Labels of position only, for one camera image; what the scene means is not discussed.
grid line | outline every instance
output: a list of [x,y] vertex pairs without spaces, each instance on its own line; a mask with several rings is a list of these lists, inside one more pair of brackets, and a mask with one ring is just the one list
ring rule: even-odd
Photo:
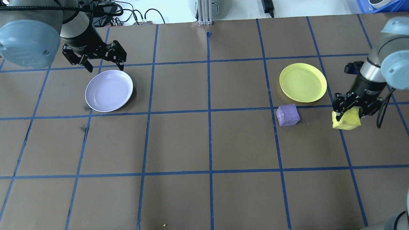
[[[110,31],[110,27],[108,27],[107,32],[106,32],[105,43],[107,43],[107,41],[108,41],[109,31]],[[103,62],[103,59],[101,59],[101,61],[99,62],[98,74],[101,73],[102,62]],[[82,143],[81,153],[80,153],[80,157],[79,157],[79,160],[78,160],[78,167],[77,167],[77,172],[76,172],[76,175],[75,175],[74,187],[72,189],[70,207],[68,208],[68,215],[67,215],[67,221],[65,223],[65,230],[68,230],[68,227],[70,226],[72,208],[74,206],[74,199],[75,199],[76,189],[77,189],[77,186],[78,186],[78,180],[79,180],[79,174],[80,174],[80,171],[81,171],[82,159],[84,157],[85,144],[87,142],[88,131],[89,131],[90,125],[91,125],[92,111],[93,111],[93,109],[90,108],[90,112],[88,114],[87,127],[86,127],[85,133],[84,133],[84,140],[83,140],[83,143]]]
[[395,96],[394,96],[393,94],[392,94],[392,100],[393,100],[393,102],[394,102],[394,104],[395,104],[395,106],[396,106],[396,109],[398,110],[398,114],[399,114],[400,119],[402,120],[403,126],[405,127],[406,134],[407,134],[408,137],[409,137],[409,129],[408,129],[408,126],[406,125],[405,118],[403,117],[402,112],[400,111],[399,103],[396,102]]
[[139,204],[138,204],[138,216],[136,229],[139,230],[141,226],[141,216],[142,216],[142,199],[144,194],[144,183],[145,183],[145,171],[146,171],[146,156],[148,154],[148,138],[149,138],[149,126],[151,122],[151,110],[152,110],[152,94],[153,94],[153,82],[155,76],[155,59],[156,59],[156,46],[157,46],[157,33],[159,25],[156,25],[155,32],[155,43],[153,46],[153,58],[152,58],[152,75],[151,75],[151,89],[149,92],[149,108],[148,108],[148,118],[146,121],[146,134],[145,134],[145,148],[144,148],[144,159],[142,163],[142,177],[141,177],[141,187],[139,192]]
[[[362,24],[361,18],[359,15],[358,19],[360,21],[361,27],[365,33],[366,39],[369,43],[369,46],[372,48],[370,40],[366,34],[365,28]],[[156,35],[155,35],[155,45],[154,45],[154,56],[153,56],[153,62],[152,63],[141,63],[141,64],[125,64],[125,66],[141,66],[141,65],[151,65],[152,66],[152,76],[151,76],[151,92],[150,92],[150,100],[149,100],[149,110],[148,112],[142,112],[142,113],[113,113],[113,114],[92,114],[92,110],[90,110],[89,115],[78,115],[78,116],[40,116],[40,117],[36,117],[35,113],[37,110],[37,107],[39,105],[40,102],[40,98],[41,95],[43,93],[44,90],[44,86],[46,84],[46,80],[48,78],[49,72],[53,71],[53,70],[70,70],[70,69],[81,69],[84,67],[70,67],[70,68],[51,68],[51,66],[49,66],[47,69],[34,69],[34,70],[4,70],[2,71],[2,67],[5,63],[5,59],[3,59],[1,65],[0,65],[0,73],[2,72],[30,72],[30,71],[47,71],[46,73],[46,77],[44,79],[43,82],[43,86],[42,89],[40,91],[40,95],[39,98],[37,100],[37,104],[36,104],[36,108],[34,110],[33,116],[32,117],[4,117],[4,118],[0,118],[1,120],[31,120],[29,128],[27,130],[27,134],[25,137],[25,140],[23,142],[23,147],[22,150],[20,152],[19,155],[19,159],[14,171],[14,175],[13,176],[0,176],[0,179],[11,179],[10,185],[9,185],[9,189],[7,191],[7,195],[6,195],[6,199],[4,201],[3,207],[1,209],[0,212],[0,221],[1,218],[4,214],[4,209],[8,200],[8,197],[10,195],[11,192],[11,187],[13,186],[14,180],[15,179],[32,179],[32,178],[75,178],[76,182],[74,184],[74,188],[73,188],[73,196],[72,196],[72,200],[70,203],[70,210],[69,210],[69,216],[71,214],[71,210],[72,210],[72,205],[74,202],[74,195],[75,195],[75,191],[76,191],[76,185],[78,182],[78,178],[86,178],[86,177],[114,177],[114,176],[142,176],[142,178],[144,179],[145,176],[159,176],[159,175],[185,175],[185,174],[209,174],[210,176],[210,199],[211,199],[211,229],[213,230],[214,228],[214,223],[213,223],[213,190],[212,190],[212,174],[222,174],[222,173],[252,173],[252,172],[280,172],[281,173],[281,180],[282,180],[282,186],[283,186],[283,196],[284,196],[284,201],[285,201],[285,206],[286,206],[286,213],[287,213],[287,221],[288,221],[288,227],[289,229],[291,229],[291,225],[290,225],[290,216],[289,216],[289,211],[288,211],[288,204],[287,204],[287,197],[286,197],[286,192],[285,192],[285,181],[284,181],[284,176],[283,176],[283,172],[284,171],[325,171],[325,170],[350,170],[351,172],[351,176],[354,182],[354,186],[355,186],[355,191],[357,193],[357,198],[358,198],[358,202],[360,203],[360,209],[361,209],[361,213],[363,215],[363,220],[365,223],[365,226],[367,226],[366,223],[366,217],[365,217],[365,213],[364,213],[364,209],[362,206],[362,202],[360,200],[360,195],[359,195],[359,191],[358,191],[358,187],[357,187],[357,182],[355,180],[355,176],[354,176],[354,169],[383,169],[383,168],[409,168],[409,165],[370,165],[370,166],[352,166],[351,164],[351,160],[349,158],[349,153],[347,150],[347,146],[346,146],[346,142],[344,139],[344,135],[343,132],[340,130],[340,136],[344,145],[344,149],[346,152],[346,157],[348,160],[348,166],[347,167],[316,167],[316,168],[283,168],[282,167],[282,162],[281,162],[281,156],[280,156],[280,151],[279,151],[279,142],[278,142],[278,136],[277,136],[277,131],[276,131],[276,122],[275,122],[275,118],[274,118],[274,109],[277,109],[278,107],[274,107],[273,103],[272,103],[272,99],[271,99],[271,92],[270,92],[270,84],[269,84],[269,79],[268,79],[268,72],[267,72],[267,68],[266,68],[266,60],[270,60],[270,59],[296,59],[296,58],[318,58],[320,61],[320,65],[323,71],[324,76],[325,75],[325,70],[321,61],[322,57],[337,57],[337,56],[367,56],[368,54],[332,54],[332,55],[320,55],[319,54],[319,50],[318,50],[318,46],[316,44],[315,38],[314,38],[314,34],[312,31],[312,27],[310,24],[310,21],[307,18],[308,21],[308,25],[310,27],[310,32],[312,34],[312,38],[315,44],[315,48],[317,51],[318,55],[313,55],[313,56],[288,56],[288,57],[265,57],[265,53],[264,53],[264,47],[263,47],[263,40],[262,40],[262,36],[261,36],[261,31],[260,31],[260,27],[259,27],[259,23],[258,23],[258,19],[256,19],[257,22],[257,27],[258,27],[258,33],[259,33],[259,37],[260,37],[260,43],[261,43],[261,48],[262,48],[262,53],[263,53],[263,57],[262,58],[254,58],[254,59],[226,59],[226,60],[210,60],[210,53],[209,53],[209,36],[210,34],[207,34],[207,48],[208,48],[208,58],[205,61],[186,61],[186,62],[164,62],[164,63],[155,63],[155,54],[156,54],[156,44],[157,44],[157,32],[158,32],[158,25],[156,25]],[[109,33],[109,28],[108,28],[108,32],[106,34],[106,41],[108,39],[108,33]],[[266,76],[266,83],[267,83],[267,90],[269,93],[269,100],[270,100],[270,107],[258,107],[258,108],[226,108],[226,109],[211,109],[211,104],[210,104],[210,63],[212,62],[230,62],[230,61],[260,61],[263,60],[264,62],[264,67],[265,67],[265,76]],[[151,112],[151,103],[152,103],[152,90],[153,90],[153,78],[154,78],[154,68],[155,65],[173,65],[173,64],[187,64],[187,63],[207,63],[208,64],[208,99],[209,99],[209,108],[208,110],[180,110],[180,111],[160,111],[160,112]],[[106,68],[106,67],[116,67],[116,65],[102,65],[102,60],[100,62],[99,65],[99,73],[101,72],[101,68]],[[330,86],[328,84],[328,93],[330,94],[330,98],[331,101],[333,100],[332,98],[332,94],[330,92]],[[401,120],[403,122],[403,125],[406,129],[406,132],[409,136],[409,130],[408,127],[405,123],[405,120],[402,116],[402,113],[400,111],[399,105],[401,104],[409,104],[409,102],[397,102],[395,97],[392,96],[393,99],[393,103],[398,110],[398,113],[401,117]],[[322,108],[322,107],[332,107],[332,105],[320,105],[320,106],[297,106],[297,108]],[[278,158],[279,158],[279,165],[280,168],[278,169],[238,169],[238,170],[212,170],[212,166],[211,166],[211,112],[223,112],[223,111],[240,111],[240,110],[271,110],[272,111],[272,120],[273,120],[273,127],[274,127],[274,133],[275,133],[275,139],[276,139],[276,147],[277,147],[277,152],[278,152]],[[150,115],[151,114],[169,114],[169,113],[202,113],[202,112],[208,112],[209,113],[209,170],[205,170],[205,171],[171,171],[171,172],[151,172],[151,173],[146,173],[145,172],[145,167],[146,167],[146,155],[147,155],[147,143],[148,143],[148,133],[149,133],[149,122],[150,122]],[[89,125],[90,125],[90,121],[92,117],[101,117],[101,116],[121,116],[121,115],[148,115],[148,120],[147,120],[147,130],[146,130],[146,139],[145,139],[145,151],[144,151],[144,161],[143,161],[143,170],[142,173],[122,173],[122,174],[80,174],[80,167],[81,167],[81,161],[82,161],[82,156],[83,156],[83,148],[85,147],[85,143],[86,143],[86,136],[88,134],[88,129],[89,129]],[[16,172],[18,170],[18,166],[20,164],[21,161],[21,157],[24,151],[24,147],[25,144],[27,142],[28,136],[29,136],[29,132],[32,126],[32,123],[34,122],[35,119],[69,119],[69,118],[81,118],[81,117],[88,117],[88,124],[87,124],[87,128],[86,128],[86,133],[84,135],[84,141],[83,141],[83,148],[81,150],[81,156],[79,159],[79,166],[77,169],[77,174],[76,175],[34,175],[34,176],[17,176]],[[140,190],[140,196],[139,196],[139,209],[138,209],[138,220],[137,220],[137,229],[140,228],[140,218],[141,218],[141,212],[142,212],[142,194],[143,194],[143,180],[141,180],[141,190]],[[67,223],[66,223],[66,229],[68,229],[68,224],[69,224],[69,217],[67,218]]]
[[[321,55],[321,57],[343,57],[343,56],[367,56],[368,54],[330,54]],[[317,55],[307,55],[307,56],[282,56],[282,57],[266,57],[266,60],[275,59],[301,59],[301,58],[317,58]],[[235,62],[235,61],[261,61],[263,58],[248,58],[248,59],[217,59],[210,60],[210,62]],[[160,62],[155,63],[155,65],[178,65],[178,64],[192,64],[192,63],[207,63],[207,60],[202,61],[176,61],[176,62]],[[134,64],[124,64],[125,67],[129,66],[144,66],[152,65],[152,63],[134,63]],[[102,65],[102,68],[116,67],[116,65]],[[74,69],[85,69],[83,66],[79,67],[61,67],[61,68],[51,68],[51,69],[23,69],[23,70],[1,70],[0,73],[13,73],[13,72],[33,72],[33,71],[55,71],[55,70],[74,70]]]
[[51,65],[48,67],[48,71],[47,71],[47,73],[45,74],[44,81],[43,81],[43,85],[41,86],[40,94],[38,95],[36,107],[34,108],[33,116],[32,116],[32,118],[31,118],[30,125],[28,126],[27,134],[26,134],[26,136],[25,136],[25,138],[24,138],[23,145],[22,145],[21,151],[20,151],[20,155],[18,156],[17,164],[16,164],[16,167],[15,167],[15,169],[14,169],[14,174],[13,174],[13,176],[12,176],[12,178],[11,178],[10,185],[9,185],[9,189],[7,190],[6,198],[4,199],[3,207],[2,207],[2,209],[1,209],[1,211],[0,211],[0,222],[1,222],[2,218],[3,218],[4,210],[5,210],[5,208],[6,208],[6,204],[7,204],[8,200],[9,200],[10,193],[11,193],[11,189],[12,189],[12,187],[13,187],[14,180],[15,180],[15,177],[16,177],[16,174],[17,174],[17,171],[18,171],[18,168],[19,168],[19,166],[20,166],[21,159],[22,159],[22,156],[23,156],[23,153],[24,153],[24,149],[25,149],[25,146],[26,146],[26,144],[27,144],[27,140],[28,140],[28,137],[29,137],[31,128],[32,128],[32,126],[33,126],[34,116],[36,115],[38,106],[40,105],[41,96],[43,95],[43,92],[44,92],[44,87],[45,87],[45,84],[46,84],[46,82],[47,82],[48,75],[49,75],[49,73],[50,73],[50,71],[49,71],[50,68],[51,68]]
[[[409,168],[409,165],[361,165],[352,166],[353,169],[399,169]],[[283,171],[329,171],[329,170],[350,170],[349,166],[340,167],[309,167],[309,168],[283,168]],[[213,174],[224,173],[257,173],[257,172],[280,172],[279,168],[272,169],[224,169],[212,170]],[[191,174],[209,174],[209,170],[199,171],[164,171],[164,172],[146,172],[145,176],[162,176],[162,175],[191,175]],[[15,179],[40,179],[40,178],[75,178],[77,175],[25,175],[15,176]],[[99,178],[99,177],[125,177],[125,176],[142,176],[142,173],[113,173],[113,174],[79,174],[79,178]],[[0,180],[12,179],[12,176],[0,176]]]
[[368,41],[369,48],[372,49],[372,44],[371,44],[371,41],[369,40],[368,34],[366,33],[364,24],[362,23],[361,16],[359,16],[359,14],[357,14],[356,16],[358,17],[358,20],[359,20],[359,23],[360,23],[360,25],[361,25],[362,31],[363,31],[364,34],[365,34],[365,38],[366,38],[366,40]]
[[265,52],[264,52],[263,37],[261,35],[260,24],[258,22],[258,19],[256,19],[256,24],[257,24],[258,36],[260,38],[261,52],[263,54],[265,81],[266,81],[266,86],[267,86],[268,99],[269,99],[270,107],[271,107],[271,118],[272,118],[272,121],[273,121],[274,138],[275,138],[275,141],[276,141],[277,158],[278,158],[278,162],[279,162],[281,187],[282,187],[282,190],[283,190],[285,214],[287,216],[288,229],[291,230],[291,219],[290,219],[290,211],[289,211],[288,201],[287,201],[287,191],[286,191],[286,188],[285,188],[283,163],[281,161],[280,144],[279,144],[279,138],[278,138],[278,134],[277,134],[277,126],[276,126],[276,119],[275,119],[275,115],[274,115],[273,100],[271,98],[270,81],[269,81],[269,78],[268,78],[267,62],[266,62]]
[[[314,42],[314,46],[315,46],[315,49],[317,51],[319,64],[321,65],[321,69],[322,69],[322,74],[324,75],[325,80],[327,81],[328,94],[330,95],[330,99],[331,99],[331,103],[332,103],[333,102],[333,97],[332,97],[332,93],[331,93],[331,88],[330,88],[330,84],[328,82],[327,75],[325,73],[324,65],[322,63],[322,59],[321,59],[321,55],[320,55],[320,52],[319,52],[319,49],[318,49],[317,41],[315,40],[315,36],[314,36],[314,32],[312,30],[310,19],[309,19],[308,16],[306,18],[307,18],[308,27],[310,28],[312,40]],[[360,196],[358,185],[357,185],[357,182],[356,182],[356,179],[355,179],[354,170],[352,168],[351,159],[349,158],[348,148],[346,147],[346,142],[345,142],[345,139],[344,139],[344,133],[342,132],[341,129],[339,130],[339,134],[341,136],[342,144],[344,146],[344,151],[345,151],[345,157],[346,157],[346,159],[348,161],[348,166],[349,166],[349,169],[350,169],[350,172],[351,172],[351,178],[352,178],[352,182],[353,182],[354,188],[355,188],[355,193],[356,193],[356,196],[357,196],[357,199],[358,199],[358,205],[359,205],[360,210],[361,210],[362,220],[364,221],[365,227],[367,227],[368,222],[366,220],[365,210],[364,210],[364,207],[363,207],[363,204],[362,204],[362,201],[361,201],[361,196]]]
[[6,62],[6,59],[5,59],[5,58],[3,58],[3,61],[2,61],[1,64],[0,64],[0,71],[1,71],[1,69],[3,68],[4,62]]
[[211,138],[211,85],[210,85],[210,35],[206,33],[207,44],[207,106],[209,121],[209,191],[210,191],[210,230],[214,230],[214,209],[213,209],[213,160],[212,160],[212,138]]
[[[409,102],[391,102],[389,104],[409,104]],[[303,108],[331,108],[332,105],[309,105],[309,106],[297,106],[298,109]],[[213,108],[211,112],[227,112],[227,111],[243,111],[243,110],[270,110],[271,107],[249,107],[249,108]],[[199,110],[175,110],[175,111],[158,111],[151,112],[151,114],[171,114],[171,113],[207,113],[207,109]],[[92,117],[109,117],[109,116],[132,116],[132,115],[147,115],[148,112],[138,113],[103,113],[92,114]],[[1,120],[30,120],[30,119],[70,119],[70,118],[84,118],[89,115],[70,115],[70,116],[34,116],[34,117],[0,117]]]

black cable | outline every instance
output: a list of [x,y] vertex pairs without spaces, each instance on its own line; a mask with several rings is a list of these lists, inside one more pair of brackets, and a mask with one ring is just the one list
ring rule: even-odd
[[395,91],[395,88],[392,88],[391,91],[386,96],[384,102],[382,103],[381,109],[379,110],[378,117],[376,119],[376,126],[380,129],[382,126],[382,121],[386,113],[386,108],[388,108],[389,100],[391,100],[392,93]]
[[272,18],[274,17],[274,10],[273,10],[273,9],[271,9],[268,13],[270,14],[270,16],[271,16]]
[[101,25],[101,22],[102,22],[103,19],[108,19],[108,16],[105,15],[105,16],[101,17],[98,21],[94,22],[93,24],[95,25],[95,24],[99,23],[99,27],[103,27],[103,26],[106,25],[106,24]]
[[120,13],[109,13],[105,11],[99,10],[91,10],[91,9],[84,9],[84,8],[77,8],[77,7],[56,7],[56,6],[14,6],[14,7],[0,7],[0,10],[7,10],[7,11],[23,11],[23,10],[64,10],[64,11],[81,11],[86,13],[100,13],[108,16],[121,16],[124,13],[121,5],[114,3],[117,5],[121,10]]
[[150,8],[149,10],[147,10],[147,11],[145,12],[145,20],[146,20],[146,13],[147,13],[148,11],[150,11],[150,10],[154,10],[154,11],[158,12],[158,13],[159,13],[159,15],[160,15],[160,17],[161,17],[161,18],[162,18],[162,20],[163,20],[163,23],[164,23],[164,24],[166,24],[165,20],[163,19],[162,14],[159,12],[159,10],[154,9],[154,8]]
[[[93,10],[93,9],[95,9],[95,5],[97,5],[98,3],[97,2],[92,2],[92,4],[91,4],[91,6],[90,6],[90,8]],[[89,20],[90,20],[90,24],[92,24],[92,21],[94,20],[94,13],[90,13],[90,15],[89,15]]]
[[[121,1],[117,1],[117,0],[108,0],[108,1],[112,1],[112,2],[121,2]],[[143,19],[143,17],[142,17],[142,13],[139,11],[139,10],[137,10],[137,9],[134,9],[133,8],[133,5],[131,4],[131,3],[129,3],[129,2],[121,2],[121,3],[126,3],[126,4],[129,4],[131,7],[132,7],[132,13],[131,13],[131,15],[128,17],[128,19],[126,20],[126,21],[121,21],[121,20],[119,20],[120,22],[127,22],[129,19],[130,19],[130,17],[133,15],[133,18],[135,19],[135,22],[136,22],[136,24],[138,24],[139,25],[139,23],[138,23],[138,18],[137,18],[137,16],[136,16],[136,14],[135,14],[135,11],[137,11],[137,12],[139,12],[139,14],[141,15],[141,19]]]
[[143,16],[142,16],[142,13],[141,13],[139,10],[134,9],[133,11],[137,11],[137,12],[141,15],[141,19],[142,19],[142,20],[144,19]]
[[115,23],[118,25],[118,22],[121,24],[121,26],[123,26],[121,20],[119,18],[115,18]]

wire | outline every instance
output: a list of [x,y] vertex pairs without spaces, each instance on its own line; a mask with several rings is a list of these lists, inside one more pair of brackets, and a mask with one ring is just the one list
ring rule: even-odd
[[121,5],[114,3],[117,5],[121,10],[120,13],[109,13],[105,11],[99,10],[91,10],[91,9],[84,9],[84,8],[77,8],[77,7],[56,7],[56,6],[13,6],[13,7],[0,7],[0,10],[6,11],[24,11],[24,10],[64,10],[64,11],[81,11],[87,13],[101,13],[108,16],[121,16],[124,13],[124,9],[122,9]]
[[141,15],[141,19],[142,19],[142,20],[144,19],[143,16],[142,16],[142,13],[141,13],[139,10],[134,9],[133,11],[137,11],[137,12]]
[[119,18],[115,18],[114,20],[115,20],[115,23],[116,23],[117,25],[119,25],[119,24],[118,24],[118,22],[119,22],[119,23],[121,24],[121,26],[123,26],[123,24],[122,24],[121,20],[119,20]]
[[94,22],[93,24],[95,25],[95,24],[99,23],[99,24],[98,24],[99,27],[102,27],[102,25],[101,25],[101,20],[102,20],[102,19],[106,19],[106,16],[101,17],[98,21]]
[[[108,1],[110,1],[110,2],[111,2],[111,1],[112,1],[112,2],[121,2],[121,1],[117,1],[117,0],[108,0]],[[137,11],[137,12],[141,15],[141,19],[143,20],[142,13],[141,13],[139,10],[134,9],[134,8],[133,8],[133,5],[132,5],[131,3],[129,3],[129,2],[121,2],[121,3],[129,4],[129,5],[132,7],[132,14],[131,14],[131,16],[133,15],[133,17],[134,17],[134,19],[135,19],[135,22],[139,25],[137,16],[135,15],[135,11]],[[129,16],[126,21],[120,21],[120,22],[127,22],[127,21],[130,19],[131,16]]]
[[165,20],[163,19],[162,14],[159,12],[159,10],[154,9],[154,8],[150,8],[149,10],[147,10],[147,11],[145,12],[145,20],[146,20],[146,13],[147,13],[148,11],[150,11],[150,10],[154,10],[154,11],[158,12],[158,13],[159,13],[159,15],[160,15],[160,17],[161,17],[161,18],[162,18],[162,20],[163,20],[163,23],[164,23],[164,24],[166,24]]
[[382,126],[382,121],[386,113],[386,108],[388,108],[389,100],[391,99],[392,93],[395,91],[395,88],[392,88],[391,91],[386,96],[384,102],[382,103],[382,107],[379,110],[378,117],[376,119],[376,126],[380,129]]

